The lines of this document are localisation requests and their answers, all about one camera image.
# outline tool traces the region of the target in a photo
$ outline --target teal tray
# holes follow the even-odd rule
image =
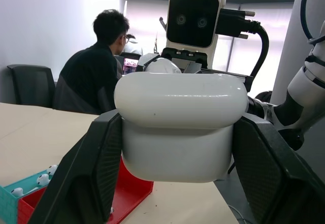
[[[33,188],[39,187],[36,183],[36,179],[40,175],[45,173],[46,170],[34,174],[30,177],[24,178],[15,183],[12,183],[8,186],[5,187],[0,186],[0,219],[2,219],[6,224],[17,224],[18,200],[21,199],[22,197],[25,197],[26,195],[17,198],[13,196],[10,192],[15,188],[21,187],[23,189],[23,192],[27,193],[31,191]]]

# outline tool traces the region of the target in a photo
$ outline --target camera lens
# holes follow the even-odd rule
[[[178,25],[183,25],[186,22],[186,17],[183,14],[180,14],[176,21]]]
[[[206,18],[202,17],[198,20],[198,27],[199,28],[205,28],[206,25],[208,24],[208,21]]]

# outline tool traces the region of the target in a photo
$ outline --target connector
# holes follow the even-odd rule
[[[242,38],[241,32],[255,34],[260,22],[246,20],[246,16],[254,15],[253,12],[245,12],[230,9],[221,9],[217,23],[216,34]]]

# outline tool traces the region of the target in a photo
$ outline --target white pillar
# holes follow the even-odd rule
[[[274,83],[271,103],[282,104],[286,90],[297,71],[304,65],[312,45],[307,38],[300,22],[301,0],[295,0],[292,15],[284,41],[278,73]],[[306,17],[309,30],[314,38],[319,36],[320,28],[325,21],[325,0],[307,0]]]

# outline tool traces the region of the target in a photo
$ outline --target table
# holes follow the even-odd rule
[[[97,117],[3,103],[0,115],[1,186],[58,164]],[[155,182],[152,194],[122,222],[140,223],[238,224],[212,182]]]

